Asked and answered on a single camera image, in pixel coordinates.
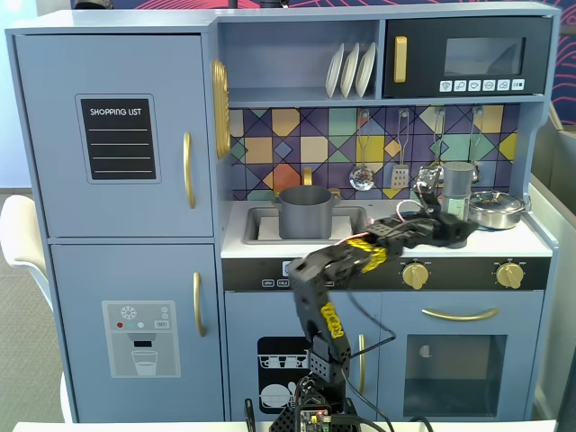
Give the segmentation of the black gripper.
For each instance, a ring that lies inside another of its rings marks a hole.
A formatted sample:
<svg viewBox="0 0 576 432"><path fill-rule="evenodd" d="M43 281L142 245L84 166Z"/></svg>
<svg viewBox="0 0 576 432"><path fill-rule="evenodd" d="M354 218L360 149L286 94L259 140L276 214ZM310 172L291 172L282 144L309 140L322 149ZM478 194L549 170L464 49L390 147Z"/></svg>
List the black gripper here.
<svg viewBox="0 0 576 432"><path fill-rule="evenodd" d="M478 224L470 220L459 220L445 212L423 211L425 234L421 243L426 246L464 248L467 239L474 233Z"/></svg>

